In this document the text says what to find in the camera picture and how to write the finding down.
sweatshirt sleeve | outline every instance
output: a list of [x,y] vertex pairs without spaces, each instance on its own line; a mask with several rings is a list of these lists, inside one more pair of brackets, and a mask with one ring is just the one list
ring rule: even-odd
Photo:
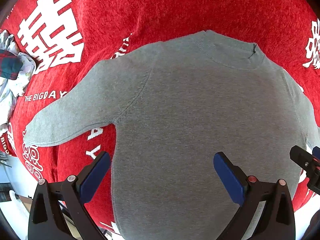
[[26,146],[60,145],[116,123],[135,102],[150,75],[144,61],[145,53],[137,50],[98,62],[67,95],[35,115],[26,126]]
[[292,96],[293,104],[296,108],[306,143],[310,149],[313,149],[315,146],[320,145],[320,128],[316,124],[313,106],[296,81],[285,70],[283,70],[283,72],[288,84],[289,92]]

plaid fabric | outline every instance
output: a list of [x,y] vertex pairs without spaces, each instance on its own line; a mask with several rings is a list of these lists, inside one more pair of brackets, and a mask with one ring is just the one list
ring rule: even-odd
[[17,56],[0,49],[0,77],[16,80],[21,68],[22,62]]

red button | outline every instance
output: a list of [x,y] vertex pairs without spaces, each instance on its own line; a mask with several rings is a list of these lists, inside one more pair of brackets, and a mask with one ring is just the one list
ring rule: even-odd
[[249,176],[248,180],[252,183],[257,182],[257,178],[255,176]]

red fabric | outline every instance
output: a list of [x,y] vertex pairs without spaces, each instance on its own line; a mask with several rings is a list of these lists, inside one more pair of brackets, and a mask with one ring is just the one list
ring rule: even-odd
[[14,150],[12,149],[12,146],[10,145],[10,142],[8,140],[8,134],[4,133],[2,136],[0,136],[0,151],[16,157],[16,154]]
[[293,210],[296,212],[299,208],[302,208],[312,197],[313,191],[309,190],[307,183],[309,179],[306,178],[304,181],[298,184],[297,192],[292,200]]
[[[37,0],[19,0],[2,29],[17,36],[19,25],[36,7]],[[35,75],[26,97],[19,98],[11,118],[17,156],[37,178],[43,176],[51,182],[78,173],[92,161],[86,155],[88,151],[100,145],[99,150],[113,154],[116,141],[115,127],[109,125],[103,128],[102,134],[89,140],[90,131],[58,147],[25,149],[23,131],[37,112],[58,99],[60,92],[69,92],[101,59],[207,29],[258,43],[267,57],[285,68],[303,87],[320,124],[319,70],[302,66],[310,61],[306,58],[306,46],[313,37],[312,21],[317,20],[305,0],[72,0],[59,13],[69,8],[83,37],[75,43],[84,43],[81,61],[50,67]],[[44,27],[41,26],[33,38]],[[58,27],[52,36],[65,28]],[[25,50],[28,44],[22,46],[22,38],[17,38],[17,44]],[[89,96],[94,95],[83,95],[84,104]],[[99,222],[111,225],[114,221],[110,182],[109,172],[93,201],[87,205],[99,226],[102,226]]]

gray sweatshirt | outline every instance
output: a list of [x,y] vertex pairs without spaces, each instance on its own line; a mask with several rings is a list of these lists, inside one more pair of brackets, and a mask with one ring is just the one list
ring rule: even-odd
[[33,118],[24,140],[55,146],[110,123],[114,216],[126,240],[215,239],[238,208],[213,169],[216,152],[261,181],[285,179],[293,196],[301,169],[291,147],[320,145],[291,76],[257,44],[212,31],[98,62]]

